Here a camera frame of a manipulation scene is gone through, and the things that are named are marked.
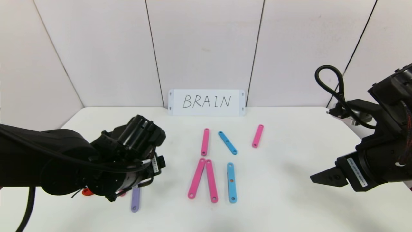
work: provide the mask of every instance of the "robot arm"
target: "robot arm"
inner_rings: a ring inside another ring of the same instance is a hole
[[[318,83],[319,71],[315,74]],[[338,157],[335,167],[312,175],[312,182],[342,187],[348,180],[355,191],[364,192],[384,183],[412,180],[412,64],[368,90],[378,104],[359,99],[345,102],[341,78],[339,86],[339,93],[333,91],[338,103],[329,114],[350,117],[375,132],[363,138],[355,152]],[[376,127],[366,124],[372,117]]]
[[[151,184],[166,166],[156,154],[165,138],[160,127],[140,115],[103,131],[92,143],[72,130],[38,132],[0,124],[0,186],[30,188],[17,231],[30,218],[37,186],[52,195],[87,187],[114,201],[135,186]]]

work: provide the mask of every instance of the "blue bar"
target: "blue bar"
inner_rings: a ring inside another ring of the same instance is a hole
[[[229,189],[229,201],[231,203],[236,203],[237,202],[236,180],[234,178],[234,164],[233,163],[227,164],[227,186]]]
[[[232,143],[229,141],[229,139],[226,137],[225,134],[223,134],[222,131],[219,131],[219,136],[222,138],[223,142],[226,144],[226,146],[229,148],[230,152],[234,155],[237,154],[236,148],[232,145]]]

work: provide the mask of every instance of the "white table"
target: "white table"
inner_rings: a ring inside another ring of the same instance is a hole
[[[331,168],[361,140],[322,107],[248,108],[245,117],[177,117],[163,108],[98,108],[79,111],[63,128],[88,141],[137,114],[166,132],[157,149],[166,168],[142,188],[140,210],[130,211],[131,193],[110,203],[103,196],[74,199],[37,188],[26,232],[403,232],[412,231],[412,193],[403,183],[368,192],[313,184],[310,175]],[[265,125],[258,149],[251,143]],[[203,129],[211,130],[207,158],[213,161],[219,202],[211,203],[206,174],[194,200],[187,192],[200,155]],[[232,155],[222,130],[238,150]],[[229,203],[226,164],[235,164],[238,201]],[[1,190],[0,231],[15,231],[27,188]]]

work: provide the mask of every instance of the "pink bar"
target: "pink bar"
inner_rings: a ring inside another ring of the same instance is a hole
[[[209,129],[206,128],[203,132],[203,142],[202,142],[202,150],[200,154],[202,156],[207,155],[207,147],[209,146]]]
[[[187,196],[189,199],[194,199],[196,196],[197,188],[199,187],[200,178],[202,177],[203,169],[205,167],[206,160],[205,158],[200,158],[199,163],[197,164],[196,172],[190,185],[189,193]]]
[[[207,182],[209,184],[209,193],[210,200],[213,203],[216,203],[218,198],[218,190],[216,189],[215,175],[213,174],[212,161],[210,159],[206,160],[206,173],[207,173]]]
[[[255,134],[255,138],[253,139],[252,147],[254,147],[254,148],[258,147],[259,142],[260,142],[260,137],[262,136],[262,131],[263,131],[263,125],[260,124],[257,127],[257,131],[256,131],[256,134]]]

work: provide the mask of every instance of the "wall panel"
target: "wall panel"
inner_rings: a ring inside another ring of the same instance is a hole
[[[163,98],[249,88],[263,0],[147,1]]]
[[[344,70],[375,0],[267,0],[247,106],[326,106],[314,80],[324,64]],[[323,81],[336,86],[331,71]]]
[[[0,0],[1,123],[57,129],[83,105],[33,1]]]
[[[368,93],[372,84],[393,74],[395,69],[412,63],[411,9],[412,2],[409,0],[376,3],[343,77],[346,100],[363,99],[376,103]],[[336,99],[332,99],[329,107],[335,104]],[[349,127],[360,137],[373,133],[373,130],[362,126]]]
[[[163,106],[144,0],[35,0],[86,107]]]

